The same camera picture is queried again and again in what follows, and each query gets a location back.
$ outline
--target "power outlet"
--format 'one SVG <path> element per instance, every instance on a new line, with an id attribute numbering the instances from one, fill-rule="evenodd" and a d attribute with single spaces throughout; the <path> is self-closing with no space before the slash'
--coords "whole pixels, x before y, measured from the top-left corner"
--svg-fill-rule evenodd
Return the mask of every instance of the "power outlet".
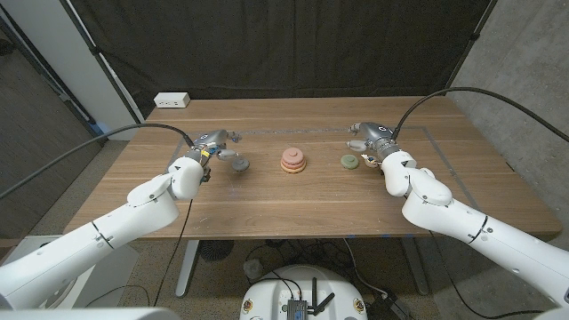
<path id="1" fill-rule="evenodd" d="M 189 104 L 187 92 L 160 92 L 154 98 L 158 108 L 185 108 Z"/>

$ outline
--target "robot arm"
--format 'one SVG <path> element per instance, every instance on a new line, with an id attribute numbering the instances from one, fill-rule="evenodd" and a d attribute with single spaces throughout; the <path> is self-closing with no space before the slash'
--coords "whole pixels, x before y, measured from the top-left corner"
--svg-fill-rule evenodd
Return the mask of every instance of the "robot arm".
<path id="1" fill-rule="evenodd" d="M 127 204 L 0 267 L 0 309 L 37 308 L 114 249 L 174 222 L 180 215 L 174 201 L 197 195 L 200 184 L 209 179 L 209 158 L 225 149 L 230 136 L 225 130 L 212 133 L 207 143 L 197 140 L 167 174 L 133 189 Z M 238 140 L 234 133 L 231 137 Z"/>
<path id="2" fill-rule="evenodd" d="M 354 124 L 365 141 L 351 141 L 377 152 L 387 191 L 405 196 L 403 215 L 412 224 L 454 237 L 521 277 L 558 306 L 569 308 L 569 252 L 496 220 L 453 199 L 451 190 L 429 169 L 416 169 L 416 161 L 391 139 L 380 124 Z"/>

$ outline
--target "wooden table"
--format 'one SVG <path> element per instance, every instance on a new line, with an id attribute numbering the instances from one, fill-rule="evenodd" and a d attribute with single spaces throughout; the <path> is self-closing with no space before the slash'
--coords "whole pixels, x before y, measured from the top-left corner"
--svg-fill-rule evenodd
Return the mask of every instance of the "wooden table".
<path id="1" fill-rule="evenodd" d="M 351 236 L 427 236 L 401 213 L 403 198 L 390 196 L 378 169 L 363 162 L 355 170 L 341 156 L 357 155 L 346 141 L 357 122 L 395 126 L 418 98 L 326 98 L 277 100 L 192 100 L 184 109 L 155 109 L 149 123 L 170 124 L 199 133 L 227 129 L 243 134 L 228 142 L 250 162 L 234 172 L 231 162 L 213 159 L 189 211 L 187 239 L 246 239 Z M 428 167 L 456 199 L 536 236 L 554 236 L 561 223 L 513 172 L 484 136 L 455 107 L 438 97 L 417 108 L 398 138 L 419 167 Z M 282 152 L 300 148 L 304 172 L 285 173 Z M 66 232 L 110 212 L 128 192 L 163 173 L 188 147 L 176 132 L 140 129 L 92 192 Z M 179 202 L 180 217 L 146 238 L 178 237 L 189 202 Z"/>

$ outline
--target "white panel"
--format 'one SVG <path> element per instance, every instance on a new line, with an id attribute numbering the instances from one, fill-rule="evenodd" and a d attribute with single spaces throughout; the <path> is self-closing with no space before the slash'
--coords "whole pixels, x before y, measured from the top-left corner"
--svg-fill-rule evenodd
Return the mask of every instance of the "white panel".
<path id="1" fill-rule="evenodd" d="M 104 132 L 134 124 L 115 88 L 58 0 L 0 0 Z M 129 140 L 136 130 L 114 135 Z"/>

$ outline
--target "wire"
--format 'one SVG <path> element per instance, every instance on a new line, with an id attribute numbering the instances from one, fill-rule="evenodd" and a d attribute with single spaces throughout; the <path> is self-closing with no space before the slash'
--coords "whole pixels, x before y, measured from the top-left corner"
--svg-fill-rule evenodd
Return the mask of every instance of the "wire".
<path id="1" fill-rule="evenodd" d="M 391 135 L 391 139 L 392 140 L 396 140 L 397 136 L 399 135 L 399 132 L 401 131 L 401 126 L 403 125 L 403 122 L 405 121 L 405 119 L 423 102 L 425 102 L 426 100 L 429 100 L 437 95 L 441 95 L 443 93 L 447 93 L 447 92 L 478 92 L 478 93 L 482 93 L 491 97 L 494 97 L 498 100 L 502 100 L 508 104 L 510 104 L 511 106 L 517 108 L 518 110 L 524 112 L 525 114 L 527 114 L 529 117 L 531 117 L 533 120 L 539 122 L 540 124 L 542 124 L 544 127 L 548 128 L 551 132 L 555 133 L 559 138 L 569 142 L 569 136 L 567 136 L 566 134 L 564 134 L 563 132 L 559 131 L 558 128 L 554 127 L 553 125 L 551 125 L 550 123 L 548 123 L 547 121 L 543 120 L 540 116 L 534 114 L 534 112 L 532 112 L 530 109 L 522 106 L 521 104 L 513 101 L 512 99 L 506 98 L 501 94 L 498 94 L 496 92 L 491 92 L 485 89 L 480 89 L 480 88 L 474 88 L 474 87 L 453 87 L 453 88 L 446 88 L 443 90 L 439 90 L 437 92 L 433 92 L 428 96 L 423 97 L 422 99 L 420 99 L 419 101 L 415 102 L 408 110 L 407 112 L 405 112 L 405 114 L 403 115 L 403 117 L 401 118 L 401 120 L 399 121 L 399 124 L 397 125 L 397 127 L 395 128 L 395 130 L 393 131 L 393 134 Z"/>
<path id="2" fill-rule="evenodd" d="M 309 245 L 303 245 L 298 239 L 296 239 L 297 245 L 294 245 L 292 241 L 287 240 L 286 242 L 295 254 L 285 263 L 285 265 L 301 263 L 301 260 L 303 260 L 309 264 L 316 264 L 320 267 L 329 268 L 330 270 L 333 270 L 345 277 L 351 284 L 353 284 L 353 275 L 348 272 L 348 270 L 352 270 L 354 267 L 351 263 L 349 253 L 344 252 L 333 242 L 322 242 L 320 239 L 315 240 L 317 241 L 316 244 Z M 334 249 L 335 252 L 328 250 L 326 247 L 327 245 L 330 246 L 329 249 Z M 342 254 L 346 256 L 346 259 L 339 258 Z"/>
<path id="3" fill-rule="evenodd" d="M 350 257 L 352 258 L 352 263 L 354 264 L 354 270 L 356 271 L 356 276 L 357 276 L 357 278 L 359 279 L 359 281 L 361 281 L 362 284 L 365 284 L 365 286 L 367 286 L 368 288 L 371 288 L 371 289 L 374 289 L 374 290 L 377 291 L 377 292 L 380 292 L 380 293 L 381 293 L 381 297 L 382 297 L 383 299 L 386 299 L 386 298 L 389 296 L 387 292 L 383 291 L 382 289 L 376 288 L 376 287 L 374 287 L 374 286 L 371 285 L 371 284 L 368 284 L 368 283 L 359 275 L 359 273 L 357 272 L 356 259 L 354 258 L 354 253 L 352 252 L 352 248 L 349 247 L 348 240 L 346 240 L 345 238 L 344 238 L 344 243 L 346 243 L 346 246 L 348 247 L 349 255 L 350 255 Z"/>
<path id="4" fill-rule="evenodd" d="M 277 275 L 277 274 L 275 273 L 275 271 L 272 271 L 272 273 L 274 273 L 275 276 L 278 276 L 278 277 L 276 277 L 276 278 L 262 278 L 261 280 L 256 281 L 256 282 L 253 283 L 253 284 L 257 284 L 257 283 L 259 283 L 259 282 L 268 281 L 268 280 L 278 280 L 278 281 L 282 281 L 282 282 L 286 285 L 286 287 L 288 288 L 288 290 L 291 292 L 291 299 L 294 300 L 293 290 L 292 290 L 291 287 L 286 283 L 286 281 L 292 282 L 293 284 L 296 284 L 296 286 L 299 288 L 299 300 L 302 300 L 302 290 L 301 290 L 301 288 L 299 287 L 299 285 L 298 285 L 296 282 L 294 282 L 294 281 L 291 280 L 291 279 L 285 279 L 285 278 L 280 277 L 279 275 Z"/>
<path id="5" fill-rule="evenodd" d="M 109 294 L 109 293 L 111 293 L 111 292 L 115 292 L 115 291 L 117 291 L 117 290 L 119 290 L 119 289 L 128 288 L 128 287 L 141 288 L 142 290 L 144 290 L 144 293 L 146 293 L 146 302 L 147 302 L 146 304 L 147 304 L 147 307 L 150 307 L 150 297 L 148 296 L 148 290 L 146 290 L 146 288 L 143 287 L 143 286 L 141 286 L 141 285 L 137 285 L 137 284 L 127 284 L 127 285 L 121 285 L 121 286 L 119 286 L 119 287 L 117 287 L 117 288 L 115 288 L 115 289 L 113 289 L 113 290 L 111 290 L 111 291 L 109 291 L 109 292 L 107 292 L 107 293 L 102 294 L 101 296 L 99 296 L 99 297 L 95 298 L 94 300 L 92 300 L 91 302 L 87 303 L 87 305 L 85 306 L 85 308 L 91 306 L 91 304 L 93 304 L 93 302 L 95 302 L 96 300 L 101 299 L 102 297 L 106 296 L 107 294 Z"/>
<path id="6" fill-rule="evenodd" d="M 44 165 L 43 167 L 37 169 L 35 172 L 32 172 L 29 176 L 27 176 L 25 179 L 21 180 L 20 182 L 16 183 L 15 185 L 11 186 L 9 189 L 7 189 L 5 192 L 2 193 L 2 195 L 0 195 L 0 200 L 4 199 L 5 197 L 7 197 L 8 195 L 10 195 L 12 192 L 16 191 L 17 189 L 19 189 L 21 186 L 25 185 L 26 183 L 30 182 L 31 180 L 33 180 L 35 177 L 37 177 L 38 175 L 40 175 L 42 172 L 46 171 L 47 169 L 53 167 L 54 165 L 56 165 L 59 161 L 65 159 L 66 157 L 70 156 L 71 154 L 73 154 L 74 152 L 76 152 L 77 150 L 81 149 L 81 148 L 85 148 L 86 146 L 92 144 L 93 142 L 99 141 L 99 140 L 103 140 L 106 139 L 107 137 L 113 135 L 113 134 L 117 134 L 119 132 L 123 132 L 126 130 L 130 130 L 130 129 L 135 129 L 135 128 L 146 128 L 146 127 L 153 127 L 153 128 L 164 128 L 164 129 L 169 129 L 169 130 L 173 130 L 176 131 L 177 133 L 181 134 L 181 136 L 184 138 L 184 140 L 186 141 L 186 143 L 188 144 L 188 146 L 193 147 L 194 146 L 194 142 L 192 142 L 192 139 L 189 138 L 189 136 L 182 130 L 176 128 L 176 127 L 172 127 L 170 125 L 167 124 L 130 124 L 130 125 L 126 125 L 122 128 L 118 128 L 112 131 L 109 131 L 107 133 L 101 134 L 99 137 L 95 137 L 91 140 L 88 140 L 82 144 L 80 144 L 79 146 L 72 148 L 71 150 L 69 150 L 68 152 L 64 153 L 61 156 L 56 157 L 55 159 L 53 159 L 50 163 Z"/>
<path id="7" fill-rule="evenodd" d="M 283 281 L 285 281 L 285 280 L 286 280 L 286 281 L 290 281 L 290 282 L 292 282 L 293 284 L 295 284 L 296 287 L 299 288 L 299 300 L 302 300 L 302 289 L 301 289 L 301 287 L 299 286 L 299 284 L 297 284 L 297 283 L 294 282 L 293 280 L 283 279 L 283 278 L 282 278 L 281 276 L 279 276 L 275 271 L 271 271 L 271 272 L 272 272 L 277 278 L 279 278 L 279 279 L 281 279 L 281 280 L 283 280 Z"/>
<path id="8" fill-rule="evenodd" d="M 123 58 L 117 56 L 116 54 L 114 54 L 113 52 L 108 52 L 106 50 L 101 49 L 99 46 L 95 47 L 95 52 L 99 52 L 101 53 L 103 56 L 106 56 L 105 59 L 108 61 L 107 57 L 111 57 L 114 60 L 118 61 L 119 63 L 124 64 L 126 67 L 130 68 L 132 71 L 134 71 L 135 74 L 137 74 L 137 76 L 140 76 L 144 79 L 146 79 L 147 81 L 149 81 L 152 85 L 154 85 L 155 87 L 160 87 L 160 84 L 154 80 L 152 78 L 152 76 L 150 76 L 149 74 L 147 74 L 146 72 L 144 72 L 141 68 L 137 68 L 134 67 L 133 64 L 131 64 L 130 62 L 128 62 L 127 60 L 124 60 Z"/>
<path id="9" fill-rule="evenodd" d="M 162 286 L 164 285 L 164 280 L 166 279 L 166 276 L 168 275 L 168 270 L 170 269 L 170 265 L 172 265 L 172 260 L 174 260 L 174 256 L 176 255 L 176 252 L 178 251 L 178 247 L 180 246 L 181 237 L 184 235 L 184 230 L 186 229 L 186 225 L 188 224 L 189 211 L 192 208 L 192 202 L 193 201 L 194 200 L 189 201 L 188 214 L 186 215 L 186 219 L 184 220 L 184 225 L 181 228 L 180 236 L 178 236 L 178 241 L 176 241 L 176 246 L 174 247 L 174 252 L 172 252 L 172 256 L 170 257 L 170 261 L 168 261 L 168 265 L 166 266 L 166 271 L 164 272 L 164 276 L 162 277 L 162 281 L 160 281 L 160 285 L 158 286 L 158 293 L 156 294 L 156 299 L 154 300 L 153 307 L 155 307 L 156 304 L 158 303 L 158 298 L 160 297 L 160 291 L 162 290 Z"/>
<path id="10" fill-rule="evenodd" d="M 204 151 L 206 151 L 207 148 L 208 148 L 207 145 L 203 145 L 203 146 L 202 146 L 202 149 L 200 150 L 200 153 L 199 153 L 199 155 L 200 155 L 200 156 L 199 156 L 199 163 L 200 163 L 200 164 L 202 165 L 202 167 L 204 167 L 204 168 L 207 166 L 207 164 L 209 164 L 210 159 L 212 158 L 213 154 L 217 151 L 217 148 L 218 148 L 218 147 L 216 147 L 216 148 L 215 148 L 216 150 L 213 151 L 213 152 L 207 152 L 207 153 L 205 153 Z M 204 159 L 204 156 L 205 156 L 205 163 L 202 164 L 202 159 Z"/>
<path id="11" fill-rule="evenodd" d="M 401 309 L 401 307 L 399 307 L 399 305 L 395 303 L 395 301 L 393 300 L 393 298 L 387 297 L 387 299 L 388 299 L 389 301 L 391 301 L 391 303 L 393 303 L 393 305 L 396 306 L 396 307 L 399 309 L 399 311 L 401 311 L 404 315 L 406 315 L 407 317 L 409 317 L 411 320 L 415 320 L 415 318 L 414 318 L 413 316 L 411 316 L 411 311 L 409 311 L 409 313 L 404 312 L 404 311 Z"/>
<path id="12" fill-rule="evenodd" d="M 507 317 L 507 316 L 518 316 L 518 315 L 528 315 L 528 314 L 538 314 L 538 313 L 543 313 L 542 310 L 523 310 L 523 311 L 514 311 L 514 312 L 508 312 L 502 315 L 498 315 L 498 316 L 484 316 L 482 314 L 479 314 L 478 312 L 476 312 L 473 308 L 471 308 L 469 306 L 468 303 L 466 303 L 466 301 L 464 300 L 464 298 L 462 298 L 461 293 L 459 292 L 459 289 L 456 287 L 456 284 L 454 283 L 453 278 L 451 277 L 451 273 L 448 271 L 448 267 L 446 266 L 446 262 L 445 262 L 445 257 L 443 257 L 443 252 L 440 248 L 440 246 L 438 246 L 438 241 L 435 238 L 435 235 L 433 235 L 432 231 L 429 231 L 430 235 L 433 237 L 433 241 L 435 242 L 435 246 L 437 247 L 437 251 L 438 251 L 438 255 L 440 255 L 441 257 L 441 261 L 443 261 L 443 266 L 445 267 L 445 272 L 446 275 L 448 276 L 449 280 L 451 280 L 451 284 L 453 284 L 453 288 L 456 291 L 456 294 L 459 296 L 459 298 L 461 298 L 462 303 L 464 303 L 464 305 L 466 306 L 466 308 L 468 308 L 470 311 L 472 311 L 472 313 L 474 313 L 477 316 L 483 317 L 484 319 L 502 319 L 503 317 Z"/>
<path id="13" fill-rule="evenodd" d="M 281 259 L 283 261 L 286 261 L 285 256 L 283 255 L 283 252 L 281 252 L 281 249 L 280 248 L 275 248 L 275 249 L 278 251 L 278 254 L 281 256 Z"/>
<path id="14" fill-rule="evenodd" d="M 259 245 L 259 246 L 257 246 L 257 247 L 254 247 L 251 251 L 249 251 L 249 254 L 247 254 L 247 257 L 245 258 L 245 261 L 248 261 L 248 260 L 249 260 L 249 258 L 251 257 L 251 254 L 252 254 L 253 252 L 256 252 L 256 251 L 259 250 L 260 248 L 264 248 L 264 247 L 268 247 L 268 246 L 267 246 L 266 244 L 261 244 L 261 245 Z"/>

